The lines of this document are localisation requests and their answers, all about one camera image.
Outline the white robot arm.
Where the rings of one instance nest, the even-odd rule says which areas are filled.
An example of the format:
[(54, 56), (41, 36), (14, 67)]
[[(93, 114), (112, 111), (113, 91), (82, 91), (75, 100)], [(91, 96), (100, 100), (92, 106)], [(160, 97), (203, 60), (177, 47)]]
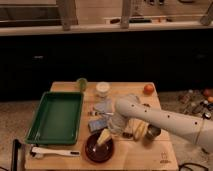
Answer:
[(144, 106), (135, 94), (115, 99), (114, 114), (107, 120), (112, 134), (122, 134), (130, 119), (139, 119), (175, 134), (213, 153), (213, 121)]

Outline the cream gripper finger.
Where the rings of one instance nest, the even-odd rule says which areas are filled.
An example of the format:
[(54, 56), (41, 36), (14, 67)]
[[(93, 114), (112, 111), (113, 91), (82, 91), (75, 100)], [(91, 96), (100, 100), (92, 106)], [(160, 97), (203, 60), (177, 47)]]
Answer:
[(99, 138), (97, 140), (97, 145), (98, 146), (102, 146), (103, 144), (105, 144), (110, 139), (111, 139), (111, 133), (110, 133), (110, 131), (108, 129), (104, 129), (101, 132), (101, 134), (100, 134), (100, 136), (99, 136)]

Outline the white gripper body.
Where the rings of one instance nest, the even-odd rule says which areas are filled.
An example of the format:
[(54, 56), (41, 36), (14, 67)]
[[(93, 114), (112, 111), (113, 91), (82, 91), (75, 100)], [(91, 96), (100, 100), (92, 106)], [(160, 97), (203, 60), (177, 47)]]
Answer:
[(128, 117), (115, 113), (107, 121), (108, 129), (113, 134), (121, 135), (124, 132), (128, 121)]

